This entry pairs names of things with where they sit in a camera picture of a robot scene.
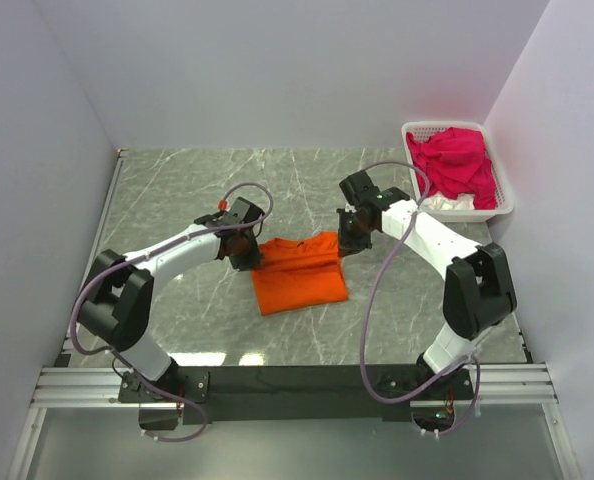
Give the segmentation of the orange t shirt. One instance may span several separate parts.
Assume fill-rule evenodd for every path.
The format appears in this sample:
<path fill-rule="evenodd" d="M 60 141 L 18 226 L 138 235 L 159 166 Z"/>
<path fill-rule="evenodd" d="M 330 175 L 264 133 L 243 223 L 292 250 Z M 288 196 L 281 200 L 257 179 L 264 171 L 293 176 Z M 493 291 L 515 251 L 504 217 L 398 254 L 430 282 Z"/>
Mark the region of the orange t shirt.
<path fill-rule="evenodd" d="M 274 238 L 260 251 L 262 262 L 251 278 L 263 316 L 349 298 L 335 232 L 305 240 Z"/>

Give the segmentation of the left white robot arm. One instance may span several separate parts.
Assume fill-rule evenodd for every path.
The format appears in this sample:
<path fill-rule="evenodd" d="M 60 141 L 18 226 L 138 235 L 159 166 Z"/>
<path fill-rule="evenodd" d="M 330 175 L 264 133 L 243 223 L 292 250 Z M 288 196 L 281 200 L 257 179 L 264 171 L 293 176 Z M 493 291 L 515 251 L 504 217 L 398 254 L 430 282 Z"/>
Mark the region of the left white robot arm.
<path fill-rule="evenodd" d="M 142 377 L 141 389 L 163 402 L 182 392 L 177 362 L 147 333 L 151 304 L 158 289 L 175 277 L 208 262 L 227 258 L 233 269 L 252 270 L 261 262 L 254 227 L 268 213 L 242 197 L 232 205 L 197 218 L 185 230 L 140 251 L 119 254 L 107 249 L 93 261 L 71 314 L 70 330 L 79 325 L 102 339 Z"/>

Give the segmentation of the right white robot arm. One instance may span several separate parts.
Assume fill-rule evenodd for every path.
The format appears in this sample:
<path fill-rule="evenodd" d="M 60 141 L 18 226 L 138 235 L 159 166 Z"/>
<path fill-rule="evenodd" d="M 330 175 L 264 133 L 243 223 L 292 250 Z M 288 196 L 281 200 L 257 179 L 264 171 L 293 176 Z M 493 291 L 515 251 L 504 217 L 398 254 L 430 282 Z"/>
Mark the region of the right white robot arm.
<path fill-rule="evenodd" d="M 371 248 L 371 236 L 379 232 L 411 249 L 443 281 L 444 324 L 418 359 L 415 387 L 400 397 L 380 394 L 369 379 L 366 355 L 361 353 L 364 387 L 383 404 L 403 403 L 420 394 L 437 399 L 450 388 L 450 375 L 473 359 L 480 335 L 517 308 L 506 253 L 496 243 L 482 245 L 457 234 L 423 212 L 401 189 L 380 189 L 364 170 L 346 177 L 339 187 L 347 203 L 338 212 L 341 255 Z"/>

